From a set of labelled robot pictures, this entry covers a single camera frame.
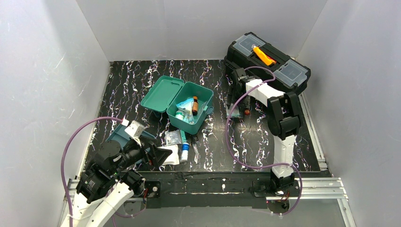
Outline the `white gauze pad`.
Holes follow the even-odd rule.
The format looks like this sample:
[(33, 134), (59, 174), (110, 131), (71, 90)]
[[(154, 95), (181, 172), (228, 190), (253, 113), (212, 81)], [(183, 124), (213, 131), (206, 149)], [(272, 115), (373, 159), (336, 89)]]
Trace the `white gauze pad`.
[(162, 164), (163, 166), (165, 165), (179, 165), (180, 164), (180, 158), (178, 155), (178, 145), (170, 145), (170, 146), (162, 146), (158, 147), (161, 149), (169, 149), (172, 151), (172, 154), (167, 157), (167, 159), (164, 161)]

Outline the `zip bag teal header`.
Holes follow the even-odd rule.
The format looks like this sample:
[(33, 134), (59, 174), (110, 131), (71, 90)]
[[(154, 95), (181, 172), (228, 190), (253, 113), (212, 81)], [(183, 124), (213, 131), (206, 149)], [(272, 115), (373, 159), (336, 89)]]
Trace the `zip bag teal header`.
[(178, 145), (187, 142), (185, 132), (183, 130), (168, 131), (165, 133), (166, 145)]

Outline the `small blue capped bottle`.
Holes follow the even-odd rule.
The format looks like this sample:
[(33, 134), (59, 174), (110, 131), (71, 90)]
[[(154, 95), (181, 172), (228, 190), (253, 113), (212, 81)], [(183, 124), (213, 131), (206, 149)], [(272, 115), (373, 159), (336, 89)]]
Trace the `small blue capped bottle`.
[(181, 152), (180, 162), (187, 162), (188, 161), (189, 147), (190, 147), (189, 143), (183, 143), (182, 144), (182, 152)]

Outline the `clear plastic bag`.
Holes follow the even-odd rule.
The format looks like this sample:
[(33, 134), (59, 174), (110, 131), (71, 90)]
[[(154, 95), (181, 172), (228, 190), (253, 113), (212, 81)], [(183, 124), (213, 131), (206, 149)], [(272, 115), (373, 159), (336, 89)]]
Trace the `clear plastic bag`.
[(199, 103), (198, 116), (201, 116), (203, 114), (207, 115), (207, 111), (208, 111), (208, 107), (209, 107), (208, 101), (203, 102), (203, 101), (199, 100), (198, 103)]

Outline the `black handled scissors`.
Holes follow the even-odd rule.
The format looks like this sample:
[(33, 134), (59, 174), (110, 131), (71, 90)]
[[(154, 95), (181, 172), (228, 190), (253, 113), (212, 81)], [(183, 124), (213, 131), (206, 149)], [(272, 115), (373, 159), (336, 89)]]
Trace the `black handled scissors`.
[(199, 163), (199, 159), (200, 159), (200, 154), (199, 154), (199, 150), (198, 150), (198, 136), (197, 135), (192, 135), (191, 136), (191, 146), (192, 149), (194, 151), (194, 162), (195, 164)]

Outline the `brown medicine bottle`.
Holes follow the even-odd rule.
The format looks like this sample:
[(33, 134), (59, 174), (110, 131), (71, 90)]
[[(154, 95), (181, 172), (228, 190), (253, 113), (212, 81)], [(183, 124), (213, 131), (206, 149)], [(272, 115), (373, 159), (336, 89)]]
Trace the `brown medicine bottle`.
[(197, 116), (199, 109), (198, 98), (196, 96), (193, 97), (193, 104), (192, 104), (192, 115)]

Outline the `white plastic bottle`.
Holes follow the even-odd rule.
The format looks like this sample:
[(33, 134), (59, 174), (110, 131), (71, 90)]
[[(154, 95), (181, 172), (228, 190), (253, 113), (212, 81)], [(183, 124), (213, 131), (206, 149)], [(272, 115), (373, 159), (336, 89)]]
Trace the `white plastic bottle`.
[(183, 112), (177, 111), (175, 113), (175, 118), (179, 119), (180, 121), (184, 121), (185, 119), (185, 114)]

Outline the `green medicine box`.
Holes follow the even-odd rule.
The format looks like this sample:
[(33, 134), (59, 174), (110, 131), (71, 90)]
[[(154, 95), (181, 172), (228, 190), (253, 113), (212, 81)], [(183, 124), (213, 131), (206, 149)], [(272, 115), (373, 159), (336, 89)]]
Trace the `green medicine box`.
[(194, 135), (201, 128), (207, 117), (206, 114), (194, 116), (194, 125), (175, 118), (176, 104), (194, 96), (203, 102), (208, 101), (207, 115), (210, 115), (214, 110), (214, 93), (211, 89), (182, 79), (161, 76), (142, 99), (140, 105), (154, 113), (167, 113), (172, 126)]

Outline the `blue cotton swab pouch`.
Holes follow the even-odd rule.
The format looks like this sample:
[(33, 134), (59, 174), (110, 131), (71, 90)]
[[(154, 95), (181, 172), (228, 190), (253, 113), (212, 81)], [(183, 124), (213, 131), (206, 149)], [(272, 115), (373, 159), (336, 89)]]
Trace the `blue cotton swab pouch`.
[(183, 112), (185, 114), (185, 119), (183, 122), (194, 125), (195, 121), (194, 121), (194, 116), (192, 115), (192, 104), (193, 104), (193, 98), (188, 98), (185, 101), (176, 104), (176, 107), (177, 111)]

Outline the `green bandage packet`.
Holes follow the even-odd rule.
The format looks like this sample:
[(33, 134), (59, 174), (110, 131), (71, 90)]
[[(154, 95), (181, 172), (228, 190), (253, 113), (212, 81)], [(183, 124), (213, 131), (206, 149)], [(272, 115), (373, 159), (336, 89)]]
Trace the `green bandage packet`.
[(234, 118), (242, 119), (243, 118), (243, 114), (240, 112), (238, 106), (233, 108), (233, 104), (231, 104), (230, 107), (226, 106), (226, 116), (227, 116), (227, 118), (229, 117), (229, 114), (230, 114), (231, 110), (233, 110), (232, 113), (231, 113), (231, 117), (230, 117), (231, 119), (234, 119)]

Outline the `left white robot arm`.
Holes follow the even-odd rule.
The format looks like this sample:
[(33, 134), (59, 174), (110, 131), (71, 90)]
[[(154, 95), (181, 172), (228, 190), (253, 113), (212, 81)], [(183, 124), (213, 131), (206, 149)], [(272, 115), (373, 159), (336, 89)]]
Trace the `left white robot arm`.
[(147, 137), (130, 139), (124, 145), (116, 140), (104, 142), (81, 175), (61, 226), (102, 227), (128, 199), (146, 203), (147, 197), (158, 196), (160, 186), (147, 183), (131, 166), (142, 161), (159, 168), (171, 154), (171, 149)]

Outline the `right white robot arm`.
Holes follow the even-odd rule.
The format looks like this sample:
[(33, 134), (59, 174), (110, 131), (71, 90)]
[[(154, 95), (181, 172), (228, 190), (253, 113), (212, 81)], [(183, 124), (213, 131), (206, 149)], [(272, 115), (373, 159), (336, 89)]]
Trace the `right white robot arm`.
[(302, 126), (300, 101), (293, 92), (282, 92), (272, 88), (268, 83), (276, 79), (261, 80), (249, 76), (244, 68), (236, 69), (231, 74), (232, 86), (227, 98), (227, 119), (235, 110), (248, 107), (253, 97), (267, 107), (268, 128), (274, 139), (274, 162), (271, 169), (270, 192), (285, 191), (295, 184), (295, 167), (293, 166), (294, 145)]

